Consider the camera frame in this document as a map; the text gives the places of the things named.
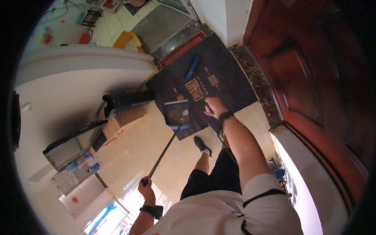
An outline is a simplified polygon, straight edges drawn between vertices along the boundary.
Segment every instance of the person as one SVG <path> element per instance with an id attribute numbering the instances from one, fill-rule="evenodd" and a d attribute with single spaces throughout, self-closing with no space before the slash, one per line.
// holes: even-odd
<path id="1" fill-rule="evenodd" d="M 223 149 L 209 175 L 212 151 L 196 136 L 194 142 L 202 155 L 181 200 L 154 224 L 153 212 L 143 210 L 155 207 L 152 181 L 145 176 L 148 184 L 143 186 L 140 181 L 138 186 L 145 203 L 129 235 L 303 234 L 298 214 L 271 174 L 253 134 L 219 98 L 208 97 L 205 101 L 204 113 L 222 122 L 238 164 Z"/>

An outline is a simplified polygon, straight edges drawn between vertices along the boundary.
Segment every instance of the black shoe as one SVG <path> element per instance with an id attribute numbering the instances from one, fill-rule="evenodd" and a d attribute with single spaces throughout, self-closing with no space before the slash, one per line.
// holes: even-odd
<path id="1" fill-rule="evenodd" d="M 193 141 L 194 141 L 194 144 L 197 146 L 197 148 L 202 152 L 203 150 L 207 149 L 209 150 L 209 156 L 212 156 L 212 150 L 208 148 L 208 146 L 205 145 L 204 141 L 198 137 L 198 136 L 195 136 L 193 137 Z"/>

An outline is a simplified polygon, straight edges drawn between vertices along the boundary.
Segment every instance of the light switch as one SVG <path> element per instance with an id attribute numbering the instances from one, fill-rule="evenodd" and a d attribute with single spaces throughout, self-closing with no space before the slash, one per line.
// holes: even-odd
<path id="1" fill-rule="evenodd" d="M 28 111 L 31 110 L 30 102 L 27 102 L 26 104 L 21 105 L 22 111 Z"/>

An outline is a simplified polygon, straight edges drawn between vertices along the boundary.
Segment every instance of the wooden door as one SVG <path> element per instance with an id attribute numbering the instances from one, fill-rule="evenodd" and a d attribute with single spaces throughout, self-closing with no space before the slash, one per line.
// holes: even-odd
<path id="1" fill-rule="evenodd" d="M 340 9 L 321 0 L 254 0 L 244 45 L 285 126 L 328 171 L 350 213 L 373 163 L 376 102 L 361 47 Z"/>

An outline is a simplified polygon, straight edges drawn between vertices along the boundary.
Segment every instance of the white t-shirt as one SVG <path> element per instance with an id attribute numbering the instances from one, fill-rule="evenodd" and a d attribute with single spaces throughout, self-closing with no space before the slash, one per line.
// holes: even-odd
<path id="1" fill-rule="evenodd" d="M 218 190 L 187 197 L 171 206 L 144 235 L 243 235 L 244 221 L 252 235 L 303 234 L 298 214 L 285 195 L 260 197 L 243 208 L 243 202 L 270 189 L 281 186 L 273 175 L 261 174 L 246 183 L 243 196 Z"/>

